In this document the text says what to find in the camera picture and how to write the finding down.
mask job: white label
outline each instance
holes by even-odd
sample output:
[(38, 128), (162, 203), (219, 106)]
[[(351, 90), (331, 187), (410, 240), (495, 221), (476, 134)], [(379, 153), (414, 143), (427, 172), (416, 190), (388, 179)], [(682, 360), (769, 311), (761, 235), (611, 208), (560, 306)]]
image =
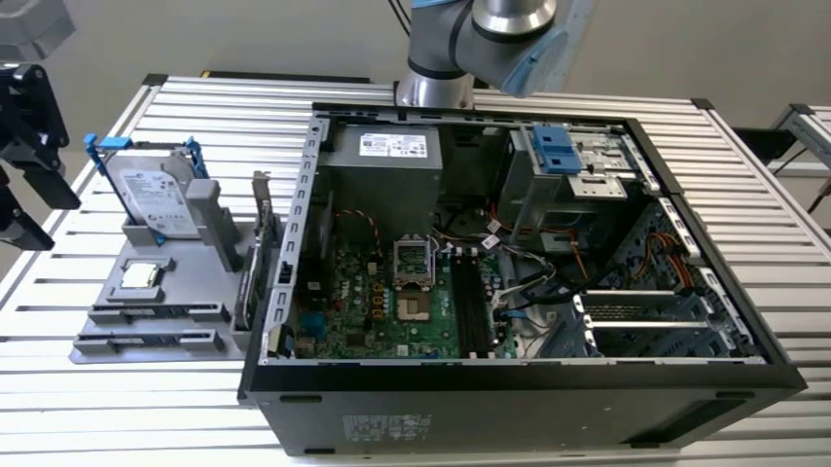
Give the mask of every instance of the white label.
[(488, 237), (482, 240), (482, 246), (484, 246), (488, 250), (496, 246), (499, 243), (499, 237), (495, 235), (488, 235)]
[(423, 134), (362, 135), (362, 156), (376, 158), (419, 158), (427, 159), (427, 136)]
[(488, 224), (488, 231), (491, 232), (491, 234), (495, 234), (502, 227), (503, 225), (499, 223), (496, 219), (494, 219)]
[(126, 169), (123, 186), (147, 227), (166, 236), (196, 235), (196, 224), (172, 176), (162, 170)]

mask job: processor chip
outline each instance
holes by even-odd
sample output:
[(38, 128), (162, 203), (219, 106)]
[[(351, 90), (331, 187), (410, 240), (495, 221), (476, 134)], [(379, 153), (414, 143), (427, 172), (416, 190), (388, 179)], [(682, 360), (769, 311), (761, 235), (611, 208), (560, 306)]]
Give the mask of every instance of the processor chip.
[(150, 289), (155, 287), (159, 270), (156, 263), (130, 263), (122, 276), (122, 288)]

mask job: ram slot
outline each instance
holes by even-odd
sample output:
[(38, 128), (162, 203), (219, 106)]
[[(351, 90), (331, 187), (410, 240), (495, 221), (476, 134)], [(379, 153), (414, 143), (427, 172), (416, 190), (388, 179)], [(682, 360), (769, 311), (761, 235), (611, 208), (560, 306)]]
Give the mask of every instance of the ram slot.
[(486, 357), (490, 347), (488, 319), (484, 307), (484, 287), (475, 259), (458, 256), (451, 261), (454, 305), (459, 327), (460, 356), (471, 353)]

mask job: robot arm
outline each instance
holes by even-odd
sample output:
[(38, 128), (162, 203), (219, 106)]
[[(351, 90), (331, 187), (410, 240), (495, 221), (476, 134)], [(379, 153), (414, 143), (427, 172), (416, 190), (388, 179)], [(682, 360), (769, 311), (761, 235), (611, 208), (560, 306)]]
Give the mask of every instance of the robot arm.
[[(24, 172), (26, 181), (56, 209), (80, 206), (59, 158), (70, 135), (46, 70), (18, 63), (44, 59), (74, 31), (62, 0), (0, 1), (0, 159)], [(15, 63), (3, 65), (4, 61)], [(0, 239), (23, 250), (48, 250), (54, 245), (15, 198), (3, 166)]]
[(474, 77), (510, 95), (530, 95), (566, 47), (556, 13), (556, 0), (414, 0), (410, 72), (396, 103), (470, 107)]

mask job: orange wire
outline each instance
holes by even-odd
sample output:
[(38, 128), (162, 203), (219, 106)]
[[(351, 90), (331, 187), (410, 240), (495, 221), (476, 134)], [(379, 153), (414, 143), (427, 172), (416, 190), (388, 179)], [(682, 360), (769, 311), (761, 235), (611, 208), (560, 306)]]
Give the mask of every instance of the orange wire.
[(588, 273), (586, 272), (586, 267), (583, 266), (583, 258), (580, 258), (580, 252), (576, 249), (576, 242), (571, 242), (571, 249), (574, 250), (574, 258), (576, 259), (576, 264), (580, 266), (580, 270), (583, 271), (583, 277), (588, 280)]
[[(669, 233), (650, 233), (647, 235), (647, 252), (644, 254), (644, 262), (640, 265), (638, 271), (635, 272), (635, 275), (632, 276), (634, 278), (640, 278), (640, 276), (644, 274), (644, 272), (647, 271), (647, 267), (650, 266), (650, 259), (653, 258), (653, 248), (651, 248), (651, 244), (653, 244), (653, 239), (658, 238), (661, 241), (661, 245), (666, 248), (666, 246), (669, 246), (667, 244), (671, 242), (674, 244), (679, 244), (678, 240), (669, 234)], [(690, 272), (687, 271), (687, 268), (685, 267), (681, 258), (678, 258), (675, 255), (667, 254), (667, 258), (670, 260), (670, 264), (673, 265), (673, 269), (675, 269), (675, 273), (678, 274), (678, 278), (682, 282), (682, 285), (685, 285), (685, 287), (691, 287), (694, 285), (693, 282), (693, 276), (690, 275)]]
[[(659, 233), (659, 235), (675, 245), (681, 245), (678, 238), (675, 238), (675, 236), (673, 236), (670, 233)], [(681, 261), (681, 258), (678, 257), (678, 255), (670, 255), (670, 260), (673, 261), (673, 264), (675, 264), (675, 272), (678, 272), (682, 282), (687, 287), (693, 287), (695, 285), (693, 275), (690, 274), (685, 263)]]
[[(499, 226), (506, 229), (508, 232), (514, 232), (514, 226), (511, 224), (504, 224), (503, 221), (496, 217), (496, 204), (491, 203), (491, 218), (499, 223)], [(543, 232), (554, 233), (554, 234), (570, 234), (571, 235), (571, 250), (574, 251), (574, 259), (576, 260), (576, 264), (580, 266), (580, 271), (583, 272), (583, 278), (588, 280), (588, 272), (586, 272), (586, 266), (583, 265), (583, 258), (580, 258), (580, 250), (576, 247), (576, 229), (540, 229)]]

